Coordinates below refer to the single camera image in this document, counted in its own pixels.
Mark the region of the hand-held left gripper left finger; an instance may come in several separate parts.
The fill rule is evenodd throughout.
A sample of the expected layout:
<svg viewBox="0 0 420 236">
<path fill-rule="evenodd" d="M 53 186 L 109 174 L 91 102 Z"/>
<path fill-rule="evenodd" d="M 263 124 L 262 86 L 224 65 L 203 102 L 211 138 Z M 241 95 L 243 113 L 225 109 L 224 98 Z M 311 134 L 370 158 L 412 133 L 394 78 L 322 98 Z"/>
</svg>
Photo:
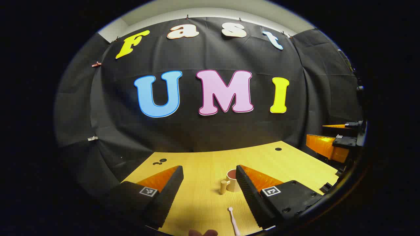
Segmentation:
<svg viewBox="0 0 420 236">
<path fill-rule="evenodd" d="M 183 167 L 174 166 L 137 183 L 123 181 L 106 194 L 106 207 L 153 229 L 163 227 L 183 181 Z"/>
</svg>

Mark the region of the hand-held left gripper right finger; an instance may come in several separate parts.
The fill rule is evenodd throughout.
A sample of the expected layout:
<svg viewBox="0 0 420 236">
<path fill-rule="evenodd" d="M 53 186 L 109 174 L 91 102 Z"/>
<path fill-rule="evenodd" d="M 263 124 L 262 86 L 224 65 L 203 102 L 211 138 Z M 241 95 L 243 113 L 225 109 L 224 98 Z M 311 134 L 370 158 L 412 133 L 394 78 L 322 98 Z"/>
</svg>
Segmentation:
<svg viewBox="0 0 420 236">
<path fill-rule="evenodd" d="M 297 221 L 322 194 L 291 180 L 279 181 L 260 171 L 236 166 L 236 179 L 258 226 L 286 226 Z"/>
</svg>

